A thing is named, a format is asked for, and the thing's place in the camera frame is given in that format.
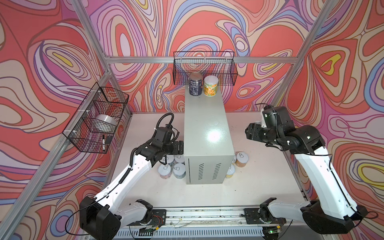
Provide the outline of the orange peach can large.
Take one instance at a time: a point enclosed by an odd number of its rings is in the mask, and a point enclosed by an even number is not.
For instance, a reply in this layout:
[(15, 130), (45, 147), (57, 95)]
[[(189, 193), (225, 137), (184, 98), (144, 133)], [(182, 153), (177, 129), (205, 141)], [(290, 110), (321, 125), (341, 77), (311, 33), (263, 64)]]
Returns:
[(219, 79), (216, 76), (206, 76), (204, 79), (204, 94), (213, 97), (217, 94)]

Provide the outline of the dark blue tomato can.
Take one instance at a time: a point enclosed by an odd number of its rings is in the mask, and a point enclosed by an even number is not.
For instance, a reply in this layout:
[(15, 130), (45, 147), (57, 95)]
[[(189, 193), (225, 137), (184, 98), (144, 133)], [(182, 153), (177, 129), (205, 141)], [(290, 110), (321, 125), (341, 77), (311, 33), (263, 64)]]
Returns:
[(192, 96), (200, 96), (203, 92), (203, 75), (193, 72), (189, 75), (189, 93)]

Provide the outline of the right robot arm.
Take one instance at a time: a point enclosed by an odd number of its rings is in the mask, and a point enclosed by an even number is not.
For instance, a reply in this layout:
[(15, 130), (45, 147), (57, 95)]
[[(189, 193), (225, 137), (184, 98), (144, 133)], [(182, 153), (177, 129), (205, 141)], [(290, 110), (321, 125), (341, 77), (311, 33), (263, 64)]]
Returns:
[(364, 220), (379, 214), (358, 205), (349, 195), (332, 164), (332, 154), (317, 128), (295, 127), (286, 107), (264, 104), (262, 121), (245, 129), (248, 140), (264, 143), (281, 152), (289, 151), (306, 171), (318, 199), (301, 203), (269, 198), (260, 204), (257, 216), (264, 223), (290, 219), (306, 223), (321, 235), (347, 234)]

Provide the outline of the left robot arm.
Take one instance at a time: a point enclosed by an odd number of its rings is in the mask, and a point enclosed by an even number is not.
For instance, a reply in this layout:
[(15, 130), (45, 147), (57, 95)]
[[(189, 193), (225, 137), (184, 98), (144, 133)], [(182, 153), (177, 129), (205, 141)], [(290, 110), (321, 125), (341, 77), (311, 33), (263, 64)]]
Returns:
[(163, 223), (153, 215), (153, 206), (145, 200), (136, 200), (125, 208), (121, 204), (133, 186), (156, 164), (170, 168), (167, 157), (183, 153), (184, 142), (178, 141), (180, 132), (172, 125), (174, 117), (173, 113), (161, 116), (152, 137), (131, 151), (124, 170), (93, 198), (85, 197), (81, 201), (82, 230), (96, 240), (112, 240), (120, 228), (130, 224), (150, 224), (153, 218)]

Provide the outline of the grey metal cabinet counter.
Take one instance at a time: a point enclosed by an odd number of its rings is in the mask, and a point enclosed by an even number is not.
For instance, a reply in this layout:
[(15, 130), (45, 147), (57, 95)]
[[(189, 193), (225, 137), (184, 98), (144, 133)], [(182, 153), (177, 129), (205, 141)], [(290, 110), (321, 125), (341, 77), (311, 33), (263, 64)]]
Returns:
[(188, 185), (222, 184), (235, 155), (220, 92), (185, 94), (184, 158)]

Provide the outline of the white lid can back-right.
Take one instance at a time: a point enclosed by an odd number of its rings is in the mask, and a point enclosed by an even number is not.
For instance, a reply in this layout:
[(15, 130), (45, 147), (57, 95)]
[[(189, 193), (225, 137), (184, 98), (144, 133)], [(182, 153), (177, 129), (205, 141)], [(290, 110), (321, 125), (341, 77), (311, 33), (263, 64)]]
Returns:
[(174, 155), (174, 159), (177, 164), (185, 164), (185, 158), (183, 155)]

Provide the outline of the white lid can back-left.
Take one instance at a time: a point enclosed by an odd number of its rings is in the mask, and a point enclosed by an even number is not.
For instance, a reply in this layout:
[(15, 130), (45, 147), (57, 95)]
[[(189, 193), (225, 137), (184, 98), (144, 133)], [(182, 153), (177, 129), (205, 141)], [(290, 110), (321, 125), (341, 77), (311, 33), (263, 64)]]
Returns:
[(166, 155), (167, 164), (173, 167), (176, 164), (174, 155)]

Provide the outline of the white lid can front-right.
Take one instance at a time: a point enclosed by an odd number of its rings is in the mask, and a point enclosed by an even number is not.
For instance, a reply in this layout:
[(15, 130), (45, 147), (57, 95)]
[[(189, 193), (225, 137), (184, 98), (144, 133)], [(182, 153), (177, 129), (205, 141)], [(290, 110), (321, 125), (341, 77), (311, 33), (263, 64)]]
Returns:
[(177, 179), (183, 179), (186, 176), (186, 166), (182, 163), (175, 164), (173, 174)]

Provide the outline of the white lid can front-left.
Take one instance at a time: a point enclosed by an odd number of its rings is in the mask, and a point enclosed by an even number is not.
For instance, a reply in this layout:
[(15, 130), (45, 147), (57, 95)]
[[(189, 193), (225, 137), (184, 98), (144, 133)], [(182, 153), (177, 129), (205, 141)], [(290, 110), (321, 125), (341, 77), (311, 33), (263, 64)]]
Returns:
[(160, 165), (158, 173), (162, 179), (169, 179), (172, 176), (172, 167), (170, 165)]

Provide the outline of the right group can back-right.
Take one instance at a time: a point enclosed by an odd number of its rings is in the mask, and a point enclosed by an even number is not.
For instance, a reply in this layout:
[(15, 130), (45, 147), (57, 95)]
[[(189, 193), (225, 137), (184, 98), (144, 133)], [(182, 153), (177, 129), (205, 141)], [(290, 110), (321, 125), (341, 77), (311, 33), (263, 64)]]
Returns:
[(239, 168), (244, 168), (249, 159), (249, 156), (245, 152), (238, 152), (236, 155), (235, 165)]

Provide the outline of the right group can front-left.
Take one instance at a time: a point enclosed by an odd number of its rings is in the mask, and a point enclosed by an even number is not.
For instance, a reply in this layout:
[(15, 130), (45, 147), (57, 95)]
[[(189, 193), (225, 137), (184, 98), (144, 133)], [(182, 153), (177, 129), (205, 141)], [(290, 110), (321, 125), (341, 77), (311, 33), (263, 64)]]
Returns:
[(236, 168), (233, 164), (231, 164), (228, 171), (227, 171), (226, 178), (227, 179), (232, 178), (233, 175), (235, 174), (235, 172), (236, 172)]

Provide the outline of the silver tape roll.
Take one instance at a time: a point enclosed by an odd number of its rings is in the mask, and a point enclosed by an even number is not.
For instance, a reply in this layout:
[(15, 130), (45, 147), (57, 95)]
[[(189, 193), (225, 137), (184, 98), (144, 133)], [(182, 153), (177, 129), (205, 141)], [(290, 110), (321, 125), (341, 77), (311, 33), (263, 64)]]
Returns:
[(110, 125), (113, 125), (113, 126), (117, 126), (118, 123), (116, 121), (115, 118), (109, 116), (109, 115), (105, 115), (105, 114), (99, 114), (97, 117), (96, 117), (97, 120), (100, 120), (104, 123), (107, 123), (107, 124), (110, 124)]

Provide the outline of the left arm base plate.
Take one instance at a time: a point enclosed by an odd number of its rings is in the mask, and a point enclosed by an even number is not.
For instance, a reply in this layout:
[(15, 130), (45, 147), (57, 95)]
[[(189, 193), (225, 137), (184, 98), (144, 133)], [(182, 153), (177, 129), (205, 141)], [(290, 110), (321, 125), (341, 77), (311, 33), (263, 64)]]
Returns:
[(155, 209), (153, 210), (153, 215), (150, 220), (143, 220), (140, 222), (135, 222), (130, 224), (130, 227), (147, 227), (147, 226), (153, 226), (153, 227), (160, 227), (163, 226), (166, 223), (166, 216), (167, 216), (167, 210), (166, 209)]

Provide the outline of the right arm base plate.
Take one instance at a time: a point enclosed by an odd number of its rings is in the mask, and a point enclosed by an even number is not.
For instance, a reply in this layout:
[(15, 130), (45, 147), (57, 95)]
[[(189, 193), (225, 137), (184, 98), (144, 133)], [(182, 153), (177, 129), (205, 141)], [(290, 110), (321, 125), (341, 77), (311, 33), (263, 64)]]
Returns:
[(265, 208), (246, 208), (244, 209), (244, 214), (242, 215), (247, 224), (277, 224), (284, 225), (287, 221), (284, 218), (275, 218)]

